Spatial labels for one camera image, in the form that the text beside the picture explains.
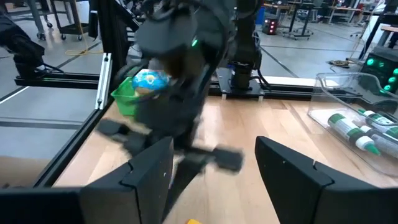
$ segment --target gray floor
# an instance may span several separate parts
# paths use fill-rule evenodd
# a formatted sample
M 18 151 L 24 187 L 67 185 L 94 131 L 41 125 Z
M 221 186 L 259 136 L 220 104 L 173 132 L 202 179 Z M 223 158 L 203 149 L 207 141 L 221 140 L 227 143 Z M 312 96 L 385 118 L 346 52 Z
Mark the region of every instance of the gray floor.
M 37 40 L 37 30 L 31 21 L 18 24 Z M 262 74 L 276 77 L 314 78 L 317 73 L 332 72 L 327 60 L 344 60 L 351 55 L 355 39 L 349 35 L 359 30 L 355 27 L 310 24 L 314 32 L 310 40 L 293 40 L 281 35 L 260 33 Z M 76 37 L 61 40 L 57 29 L 46 29 L 47 40 L 37 41 L 45 47 L 44 60 L 67 72 L 99 73 L 101 54 L 80 57 L 65 55 L 70 49 L 85 48 Z M 87 37 L 88 45 L 101 50 L 98 40 Z M 9 54 L 0 49 L 0 57 Z M 12 58 L 0 59 L 0 98 L 18 90 L 14 77 L 17 75 Z M 339 68 L 337 72 L 346 72 Z M 0 156 L 51 159 L 84 122 L 94 109 L 96 91 L 62 88 L 23 88 L 11 98 L 0 100 Z M 52 128 L 32 128 L 32 124 L 44 123 Z

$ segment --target glue bottle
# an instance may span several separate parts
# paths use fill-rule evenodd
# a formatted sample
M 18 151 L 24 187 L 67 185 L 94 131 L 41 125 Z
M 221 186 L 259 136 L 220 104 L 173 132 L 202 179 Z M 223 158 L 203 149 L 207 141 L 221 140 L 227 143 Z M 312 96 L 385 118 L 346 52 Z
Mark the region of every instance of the glue bottle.
M 373 111 L 366 111 L 364 109 L 359 109 L 358 111 L 372 118 L 372 119 L 366 118 L 365 119 L 366 124 L 376 128 L 382 133 L 390 135 L 393 138 L 398 138 L 398 126 L 386 126 L 388 124 L 394 124 L 394 122 Z
M 343 115 L 336 113 L 330 116 L 328 124 L 340 136 L 345 138 L 350 144 L 355 145 L 360 150 L 369 151 L 380 155 L 380 151 L 374 145 L 374 141 L 365 134 L 357 125 L 348 120 Z
M 374 141 L 374 144 L 380 151 L 398 159 L 398 139 L 366 125 L 362 126 L 361 130 Z

